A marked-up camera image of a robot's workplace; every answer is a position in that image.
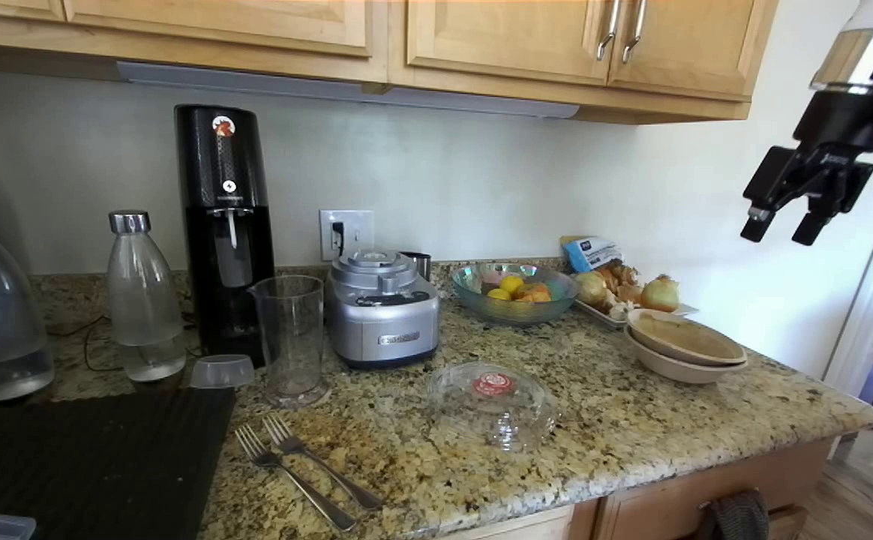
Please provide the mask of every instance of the granite countertop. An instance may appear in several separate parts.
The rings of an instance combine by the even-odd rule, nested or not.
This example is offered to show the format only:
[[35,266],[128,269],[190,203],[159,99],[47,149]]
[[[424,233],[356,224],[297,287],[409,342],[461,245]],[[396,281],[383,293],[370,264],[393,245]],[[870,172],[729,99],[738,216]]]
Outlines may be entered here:
[[[100,331],[55,346],[51,398],[132,390],[106,360]],[[533,376],[555,397],[552,435],[501,450],[435,416],[420,382],[464,360]],[[282,414],[336,471],[377,493],[383,509],[344,538],[437,538],[873,425],[870,405],[758,354],[714,386],[672,384],[646,372],[622,333],[581,313],[520,331],[481,323],[444,302],[435,360],[376,372],[332,363],[329,382],[332,397],[299,412],[266,405],[265,382],[245,386],[231,425]],[[290,466],[329,490],[309,461]],[[287,478],[253,467],[229,438],[201,538],[336,534]]]

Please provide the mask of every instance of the cabinet door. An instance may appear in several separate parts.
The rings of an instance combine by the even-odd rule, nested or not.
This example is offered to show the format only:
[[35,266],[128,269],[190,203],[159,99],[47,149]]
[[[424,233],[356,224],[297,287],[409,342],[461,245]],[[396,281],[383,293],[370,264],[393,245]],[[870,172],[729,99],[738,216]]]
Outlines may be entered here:
[[68,0],[93,27],[370,58],[370,0]]
[[409,0],[409,66],[538,82],[606,82],[611,0]]
[[0,15],[7,19],[62,19],[61,0],[0,0]]
[[761,60],[774,3],[624,0],[611,87],[745,99]]

